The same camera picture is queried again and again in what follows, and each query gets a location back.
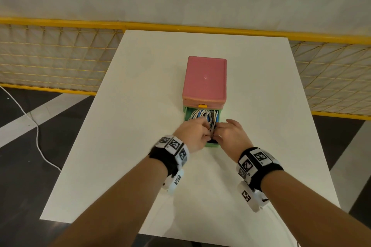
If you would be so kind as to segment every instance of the bundle of cables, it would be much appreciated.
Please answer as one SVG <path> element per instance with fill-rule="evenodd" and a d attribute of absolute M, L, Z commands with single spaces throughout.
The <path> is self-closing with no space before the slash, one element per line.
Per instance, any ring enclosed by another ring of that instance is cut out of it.
<path fill-rule="evenodd" d="M 219 121 L 219 111 L 216 110 L 207 110 L 207 109 L 196 109 L 191 114 L 190 119 L 205 117 L 210 123 L 210 131 L 214 132 L 215 123 Z"/>

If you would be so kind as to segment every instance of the wrist-mounted tracker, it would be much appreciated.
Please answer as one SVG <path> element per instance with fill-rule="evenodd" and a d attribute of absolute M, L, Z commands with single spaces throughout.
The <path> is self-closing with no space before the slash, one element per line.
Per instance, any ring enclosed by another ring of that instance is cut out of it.
<path fill-rule="evenodd" d="M 168 177 L 166 178 L 163 189 L 172 194 L 177 187 L 184 171 L 183 166 L 189 159 L 187 146 L 173 135 L 162 137 L 149 153 L 150 158 L 160 160 L 167 168 Z"/>
<path fill-rule="evenodd" d="M 269 203 L 260 185 L 263 178 L 275 170 L 283 168 L 272 155 L 261 148 L 248 148 L 240 155 L 236 171 L 243 182 L 237 188 L 254 212 Z"/>

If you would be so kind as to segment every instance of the metal grid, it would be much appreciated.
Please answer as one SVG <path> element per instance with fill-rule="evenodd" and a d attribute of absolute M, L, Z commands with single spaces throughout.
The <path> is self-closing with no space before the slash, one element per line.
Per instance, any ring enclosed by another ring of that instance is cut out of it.
<path fill-rule="evenodd" d="M 96 92 L 121 29 L 0 24 L 0 82 Z"/>
<path fill-rule="evenodd" d="M 371 115 L 370 45 L 290 45 L 311 110 Z"/>

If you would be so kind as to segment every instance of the white floor stripe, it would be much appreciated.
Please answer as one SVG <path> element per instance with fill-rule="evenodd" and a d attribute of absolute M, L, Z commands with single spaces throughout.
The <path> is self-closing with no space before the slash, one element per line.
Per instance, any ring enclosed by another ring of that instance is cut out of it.
<path fill-rule="evenodd" d="M 349 212 L 371 177 L 371 121 L 365 121 L 330 174 L 340 207 Z"/>
<path fill-rule="evenodd" d="M 50 118 L 53 118 L 66 109 L 77 104 L 78 102 L 81 102 L 87 97 L 88 96 L 86 95 L 64 93 L 39 106 L 38 108 L 35 108 L 31 112 L 29 112 L 28 115 L 31 115 L 33 120 L 35 120 L 35 122 L 40 125 Z M 35 128 L 35 125 L 25 115 L 4 125 L 0 128 L 0 147 L 22 136 L 33 128 Z"/>

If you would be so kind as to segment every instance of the person's right arm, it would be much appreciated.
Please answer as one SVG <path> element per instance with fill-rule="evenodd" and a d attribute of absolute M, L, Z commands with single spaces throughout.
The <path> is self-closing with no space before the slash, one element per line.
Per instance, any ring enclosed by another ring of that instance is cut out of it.
<path fill-rule="evenodd" d="M 253 147 L 235 120 L 217 123 L 214 137 L 234 161 Z M 303 247 L 371 246 L 371 230 L 285 171 L 272 171 L 262 182 L 263 193 Z"/>

